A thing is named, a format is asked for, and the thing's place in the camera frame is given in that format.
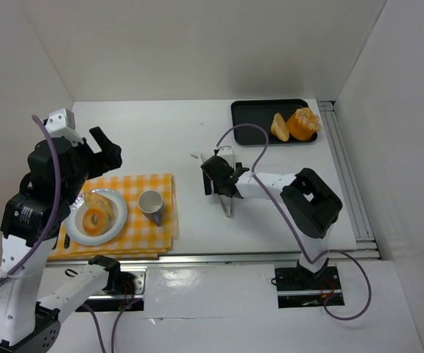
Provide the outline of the stainless steel serving tongs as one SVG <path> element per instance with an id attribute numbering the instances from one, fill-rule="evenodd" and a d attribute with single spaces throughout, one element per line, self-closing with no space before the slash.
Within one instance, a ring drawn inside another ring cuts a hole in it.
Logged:
<path id="1" fill-rule="evenodd" d="M 213 199 L 213 203 L 221 206 L 226 218 L 231 218 L 233 216 L 233 200 L 225 195 L 218 194 L 217 187 L 205 172 L 202 172 L 202 180 L 205 195 Z"/>

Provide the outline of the oval bread roll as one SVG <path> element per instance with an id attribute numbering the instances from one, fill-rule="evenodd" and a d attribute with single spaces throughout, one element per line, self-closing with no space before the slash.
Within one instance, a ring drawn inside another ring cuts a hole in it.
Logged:
<path id="1" fill-rule="evenodd" d="M 101 194 L 98 194 L 98 193 L 87 191 L 87 192 L 83 193 L 83 198 L 84 198 L 84 203 L 89 208 L 93 208 L 93 207 L 100 208 L 100 209 L 104 210 L 109 215 L 110 219 L 115 218 L 115 214 L 114 214 L 114 211 L 113 211 L 113 205 L 107 197 L 105 197 Z"/>

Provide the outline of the ring donut bread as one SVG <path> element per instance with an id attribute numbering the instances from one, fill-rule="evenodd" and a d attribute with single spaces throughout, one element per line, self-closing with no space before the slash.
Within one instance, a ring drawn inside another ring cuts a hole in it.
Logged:
<path id="1" fill-rule="evenodd" d="M 82 228 L 89 236 L 99 236 L 107 231 L 110 223 L 108 212 L 100 207 L 88 208 L 82 217 Z"/>

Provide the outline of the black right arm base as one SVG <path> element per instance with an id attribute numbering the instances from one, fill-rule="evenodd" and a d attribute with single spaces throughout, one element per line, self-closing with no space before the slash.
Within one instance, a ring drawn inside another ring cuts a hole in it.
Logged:
<path id="1" fill-rule="evenodd" d="M 307 277 L 297 267 L 275 268 L 270 280 L 275 286 L 278 308 L 344 306 L 345 300 L 336 266 L 328 266 L 317 279 Z"/>

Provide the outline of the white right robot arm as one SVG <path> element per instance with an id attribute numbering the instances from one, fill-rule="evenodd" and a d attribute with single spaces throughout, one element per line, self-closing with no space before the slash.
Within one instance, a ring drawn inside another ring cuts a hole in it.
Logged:
<path id="1" fill-rule="evenodd" d="M 300 247 L 297 268 L 301 277 L 308 281 L 319 279 L 328 265 L 328 234 L 343 204 L 314 170 L 268 174 L 241 164 L 233 167 L 219 155 L 204 161 L 201 169 L 210 183 L 205 192 L 208 195 L 271 201 Z"/>

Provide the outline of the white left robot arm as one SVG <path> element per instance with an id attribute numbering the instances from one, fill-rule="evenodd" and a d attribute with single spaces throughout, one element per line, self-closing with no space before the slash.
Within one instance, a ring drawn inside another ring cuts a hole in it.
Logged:
<path id="1" fill-rule="evenodd" d="M 99 291 L 119 295 L 134 276 L 119 261 L 97 255 L 54 293 L 38 292 L 62 222 L 88 179 L 121 166 L 121 148 L 99 127 L 90 130 L 100 151 L 47 132 L 28 156 L 29 173 L 6 204 L 1 223 L 0 352 L 47 352 L 61 324 Z"/>

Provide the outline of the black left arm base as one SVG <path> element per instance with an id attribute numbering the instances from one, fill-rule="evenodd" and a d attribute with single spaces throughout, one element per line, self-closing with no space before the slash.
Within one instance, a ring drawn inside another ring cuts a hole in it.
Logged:
<path id="1" fill-rule="evenodd" d="M 94 312 L 114 313 L 127 308 L 127 312 L 144 310 L 144 292 L 146 288 L 146 271 L 131 271 L 111 292 L 101 290 L 90 296 L 84 303 Z"/>

